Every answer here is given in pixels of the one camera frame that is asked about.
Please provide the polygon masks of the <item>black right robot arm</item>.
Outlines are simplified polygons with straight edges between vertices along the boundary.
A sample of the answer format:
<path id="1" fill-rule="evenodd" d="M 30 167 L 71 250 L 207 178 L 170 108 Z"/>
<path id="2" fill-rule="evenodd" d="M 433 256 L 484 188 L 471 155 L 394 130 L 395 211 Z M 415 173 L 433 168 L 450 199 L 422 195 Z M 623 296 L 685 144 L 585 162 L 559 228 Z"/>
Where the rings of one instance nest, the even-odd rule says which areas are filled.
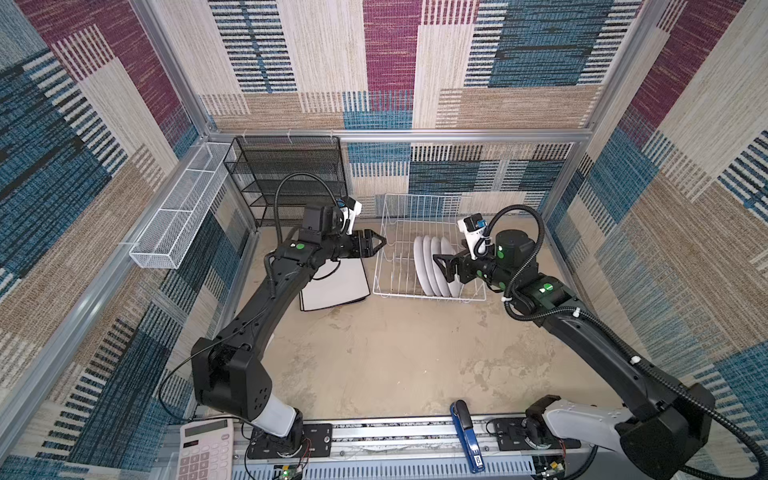
<path id="1" fill-rule="evenodd" d="M 444 282 L 481 280 L 497 290 L 512 319 L 531 322 L 561 340 L 622 401 L 620 409 L 610 411 L 544 396 L 525 412 L 529 442 L 546 444 L 551 437 L 588 442 L 623 454 L 652 479 L 687 470 L 709 439 L 713 396 L 654 366 L 562 281 L 541 273 L 541 243 L 520 230 L 503 230 L 490 239 L 478 228 L 466 233 L 463 251 L 440 250 L 426 262 Z"/>

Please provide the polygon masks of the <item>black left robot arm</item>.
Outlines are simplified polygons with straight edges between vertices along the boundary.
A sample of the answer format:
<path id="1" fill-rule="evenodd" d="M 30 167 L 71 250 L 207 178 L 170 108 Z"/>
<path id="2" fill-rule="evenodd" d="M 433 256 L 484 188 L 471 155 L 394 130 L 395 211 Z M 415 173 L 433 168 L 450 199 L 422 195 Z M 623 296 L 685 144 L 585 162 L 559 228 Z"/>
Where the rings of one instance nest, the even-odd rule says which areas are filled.
<path id="1" fill-rule="evenodd" d="M 370 230 L 355 230 L 362 204 L 343 197 L 308 205 L 302 225 L 264 258 L 266 277 L 245 307 L 213 339 L 191 350 L 194 394 L 199 404 L 239 417 L 266 434 L 301 441 L 300 412 L 272 393 L 262 359 L 287 308 L 329 260 L 369 258 L 386 244 Z"/>

